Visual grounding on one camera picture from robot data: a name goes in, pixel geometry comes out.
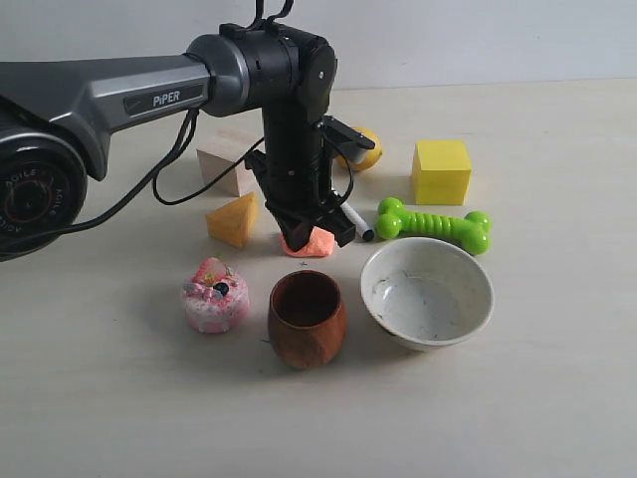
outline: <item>white marker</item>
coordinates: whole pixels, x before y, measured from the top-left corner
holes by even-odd
[[[374,230],[369,227],[369,225],[362,217],[360,217],[360,214],[354,211],[353,207],[351,207],[347,201],[343,202],[340,205],[340,208],[342,209],[342,212],[345,214],[345,216],[347,216],[347,219],[349,219],[353,223],[353,225],[356,226],[356,233],[360,237],[362,237],[362,240],[365,242],[372,241],[375,236]]]

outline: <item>wooden cup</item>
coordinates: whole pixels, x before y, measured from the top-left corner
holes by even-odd
[[[334,279],[303,270],[281,279],[270,295],[268,333],[275,353],[288,365],[314,368],[342,346],[347,312]]]

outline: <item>green dog bone toy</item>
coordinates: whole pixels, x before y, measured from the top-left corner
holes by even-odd
[[[473,211],[459,217],[439,216],[405,209],[395,197],[387,197],[378,204],[376,232],[382,239],[393,239],[401,231],[419,233],[448,241],[459,241],[469,254],[483,254],[491,246],[489,231],[491,217],[482,211]]]

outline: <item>white bowl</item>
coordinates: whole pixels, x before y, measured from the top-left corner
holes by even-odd
[[[491,280],[473,256],[427,237],[394,239],[373,253],[360,293],[378,325],[416,351],[470,339],[494,305]]]

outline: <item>lemon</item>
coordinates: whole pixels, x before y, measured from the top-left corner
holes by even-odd
[[[376,162],[378,162],[378,159],[380,159],[380,156],[382,156],[382,146],[380,144],[380,139],[378,139],[378,136],[376,135],[374,131],[366,127],[355,126],[353,129],[355,129],[358,132],[362,132],[365,136],[367,136],[367,138],[374,141],[376,146],[374,149],[370,149],[365,153],[365,157],[360,163],[354,164],[353,162],[351,162],[349,165],[354,171],[362,171],[365,169],[369,169]],[[345,164],[345,160],[342,158],[342,156],[340,155],[337,156],[336,160],[338,161],[338,164],[340,164],[342,167],[347,168],[347,164]]]

